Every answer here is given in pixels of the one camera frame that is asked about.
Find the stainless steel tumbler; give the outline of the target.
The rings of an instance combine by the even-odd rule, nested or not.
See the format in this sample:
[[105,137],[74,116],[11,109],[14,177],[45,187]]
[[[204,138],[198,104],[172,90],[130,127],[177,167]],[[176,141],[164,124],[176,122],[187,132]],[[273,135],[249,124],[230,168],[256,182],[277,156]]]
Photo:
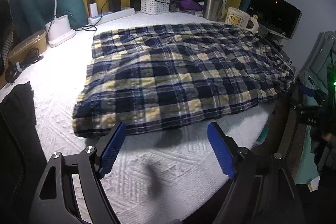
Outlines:
[[205,0],[203,16],[206,20],[219,21],[224,18],[227,0]]

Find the black power adapter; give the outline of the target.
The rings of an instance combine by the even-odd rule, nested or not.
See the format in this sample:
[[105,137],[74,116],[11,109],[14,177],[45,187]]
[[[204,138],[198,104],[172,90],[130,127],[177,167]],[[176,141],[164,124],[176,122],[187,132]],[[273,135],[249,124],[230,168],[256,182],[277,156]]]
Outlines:
[[110,12],[121,11],[121,0],[108,0],[108,4]]

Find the tan lidded food container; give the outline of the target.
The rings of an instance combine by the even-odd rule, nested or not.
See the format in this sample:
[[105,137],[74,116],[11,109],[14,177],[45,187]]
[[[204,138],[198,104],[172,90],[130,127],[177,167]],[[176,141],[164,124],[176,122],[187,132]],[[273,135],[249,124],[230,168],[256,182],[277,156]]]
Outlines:
[[9,54],[9,64],[12,65],[16,62],[23,61],[26,54],[29,53],[32,48],[37,48],[39,53],[43,53],[47,49],[45,30],[36,32],[16,45]]

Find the white power strip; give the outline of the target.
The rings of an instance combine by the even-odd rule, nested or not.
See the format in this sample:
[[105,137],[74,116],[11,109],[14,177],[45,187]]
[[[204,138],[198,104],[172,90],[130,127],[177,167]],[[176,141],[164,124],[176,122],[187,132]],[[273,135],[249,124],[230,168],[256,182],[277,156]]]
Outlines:
[[100,24],[110,22],[112,20],[117,20],[127,16],[132,16],[135,14],[135,10],[132,7],[122,8],[117,12],[104,12],[102,15],[97,15],[93,18],[88,18],[88,23],[90,25],[98,26]]

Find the black computer monitor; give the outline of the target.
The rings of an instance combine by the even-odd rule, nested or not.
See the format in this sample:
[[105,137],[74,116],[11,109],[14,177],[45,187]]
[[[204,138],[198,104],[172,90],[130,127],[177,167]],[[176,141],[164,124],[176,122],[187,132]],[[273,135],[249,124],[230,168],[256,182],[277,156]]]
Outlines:
[[264,27],[291,39],[302,12],[285,0],[251,0],[248,14],[257,15]]

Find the grey computer desk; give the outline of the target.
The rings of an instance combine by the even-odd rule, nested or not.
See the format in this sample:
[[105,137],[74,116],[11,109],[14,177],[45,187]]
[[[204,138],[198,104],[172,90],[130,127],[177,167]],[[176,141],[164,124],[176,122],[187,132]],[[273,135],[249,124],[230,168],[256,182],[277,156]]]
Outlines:
[[279,52],[282,52],[284,50],[285,45],[289,41],[289,39],[282,34],[262,27],[259,28],[258,36],[260,39],[265,40],[268,44],[270,44]]

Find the black folded garment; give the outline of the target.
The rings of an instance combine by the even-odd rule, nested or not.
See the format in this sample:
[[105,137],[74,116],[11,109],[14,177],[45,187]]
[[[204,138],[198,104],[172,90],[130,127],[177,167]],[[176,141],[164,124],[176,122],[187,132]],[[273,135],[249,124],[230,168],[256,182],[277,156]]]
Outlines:
[[1,113],[25,160],[33,161],[37,132],[34,93],[30,83],[17,84],[1,102]]

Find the white charger plug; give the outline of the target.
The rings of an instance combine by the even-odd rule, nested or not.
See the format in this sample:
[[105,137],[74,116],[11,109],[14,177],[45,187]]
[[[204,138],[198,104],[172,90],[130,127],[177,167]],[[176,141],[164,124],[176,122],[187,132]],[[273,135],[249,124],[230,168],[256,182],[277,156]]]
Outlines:
[[98,16],[97,3],[93,2],[89,5],[89,15],[91,18]]

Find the blue yellow plaid pants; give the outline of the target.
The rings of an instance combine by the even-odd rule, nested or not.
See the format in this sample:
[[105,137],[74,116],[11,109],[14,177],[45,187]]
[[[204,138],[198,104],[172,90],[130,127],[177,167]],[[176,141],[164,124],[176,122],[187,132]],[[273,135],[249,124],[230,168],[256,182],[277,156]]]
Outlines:
[[103,32],[73,110],[76,136],[176,129],[275,101],[294,73],[252,32],[223,23],[164,24]]

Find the purple cloth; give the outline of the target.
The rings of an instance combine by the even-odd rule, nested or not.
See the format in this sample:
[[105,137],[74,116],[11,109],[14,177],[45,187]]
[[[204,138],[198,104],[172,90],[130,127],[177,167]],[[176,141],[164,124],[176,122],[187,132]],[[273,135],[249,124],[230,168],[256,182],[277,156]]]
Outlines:
[[173,0],[173,5],[183,11],[203,11],[203,6],[194,0]]

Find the white perforated plastic basket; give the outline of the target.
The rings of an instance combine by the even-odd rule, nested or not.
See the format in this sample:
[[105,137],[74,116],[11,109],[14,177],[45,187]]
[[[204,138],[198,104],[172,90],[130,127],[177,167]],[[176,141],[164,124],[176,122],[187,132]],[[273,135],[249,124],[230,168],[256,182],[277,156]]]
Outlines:
[[169,12],[170,0],[141,0],[141,12],[157,15]]

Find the white bear cartoon mug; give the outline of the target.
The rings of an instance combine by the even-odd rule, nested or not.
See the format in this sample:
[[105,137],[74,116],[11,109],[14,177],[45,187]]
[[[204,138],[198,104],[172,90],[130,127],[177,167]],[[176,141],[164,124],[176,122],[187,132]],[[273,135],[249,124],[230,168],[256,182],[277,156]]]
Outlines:
[[256,18],[234,7],[228,7],[224,23],[252,32],[253,34],[258,33],[259,30],[259,23]]

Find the teal curtain left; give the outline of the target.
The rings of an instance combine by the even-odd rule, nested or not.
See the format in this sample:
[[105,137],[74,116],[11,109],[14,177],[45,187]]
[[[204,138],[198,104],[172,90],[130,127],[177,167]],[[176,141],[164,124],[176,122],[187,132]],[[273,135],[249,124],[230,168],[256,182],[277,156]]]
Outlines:
[[9,4],[20,40],[44,29],[52,19],[54,0],[9,0]]

